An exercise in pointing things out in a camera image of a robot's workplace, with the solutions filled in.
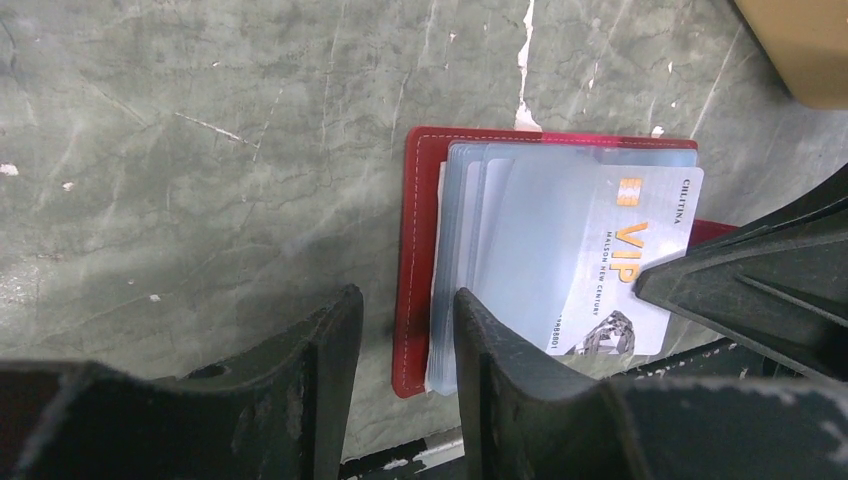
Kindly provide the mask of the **red leather card holder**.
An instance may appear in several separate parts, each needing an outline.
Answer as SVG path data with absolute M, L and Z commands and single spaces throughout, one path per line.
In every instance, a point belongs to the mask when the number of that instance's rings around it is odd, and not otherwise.
M 392 386 L 457 389 L 453 297 L 470 290 L 544 351 L 604 166 L 699 167 L 685 139 L 419 126 L 407 138 Z M 727 232 L 696 212 L 688 247 Z M 550 355 L 624 362 L 654 355 Z

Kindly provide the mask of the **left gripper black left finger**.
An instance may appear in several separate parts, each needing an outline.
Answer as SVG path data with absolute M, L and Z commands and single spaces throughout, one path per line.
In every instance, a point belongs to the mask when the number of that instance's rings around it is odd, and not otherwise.
M 348 285 L 285 331 L 185 377 L 3 361 L 5 479 L 334 479 L 364 300 Z

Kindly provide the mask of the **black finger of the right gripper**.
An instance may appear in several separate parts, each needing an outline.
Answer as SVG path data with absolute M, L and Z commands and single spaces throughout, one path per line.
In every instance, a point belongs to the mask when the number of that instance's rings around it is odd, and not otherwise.
M 802 375 L 846 380 L 847 170 L 644 270 L 634 293 Z

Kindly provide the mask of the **yellow oval tray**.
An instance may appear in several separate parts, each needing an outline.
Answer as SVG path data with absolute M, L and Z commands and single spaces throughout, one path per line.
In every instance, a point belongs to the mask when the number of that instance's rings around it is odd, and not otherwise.
M 847 108 L 846 0 L 736 0 L 779 76 L 809 108 Z

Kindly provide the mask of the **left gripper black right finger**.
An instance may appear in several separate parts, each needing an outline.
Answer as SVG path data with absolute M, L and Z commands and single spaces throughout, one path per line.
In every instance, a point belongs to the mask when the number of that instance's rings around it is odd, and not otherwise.
M 843 479 L 847 390 L 801 378 L 595 380 L 454 299 L 458 400 L 472 479 Z M 513 403 L 555 410 L 542 446 L 489 428 Z

